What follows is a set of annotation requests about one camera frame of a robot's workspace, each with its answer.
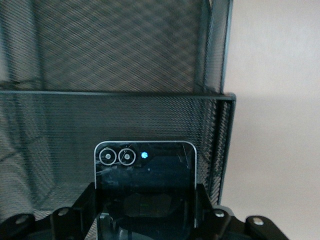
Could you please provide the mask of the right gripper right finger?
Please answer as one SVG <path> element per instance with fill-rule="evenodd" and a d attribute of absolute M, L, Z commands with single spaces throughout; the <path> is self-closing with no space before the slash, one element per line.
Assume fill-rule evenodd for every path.
<path fill-rule="evenodd" d="M 197 240 L 287 240 L 288 237 L 269 218 L 250 215 L 245 221 L 237 219 L 232 210 L 212 205 L 203 184 L 196 187 Z"/>

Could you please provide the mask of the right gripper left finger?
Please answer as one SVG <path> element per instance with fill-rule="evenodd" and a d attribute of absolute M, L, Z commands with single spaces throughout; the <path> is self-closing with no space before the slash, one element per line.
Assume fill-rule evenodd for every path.
<path fill-rule="evenodd" d="M 36 220 L 19 213 L 0 224 L 2 240 L 84 240 L 97 217 L 95 184 L 90 183 L 71 207 L 62 207 Z"/>

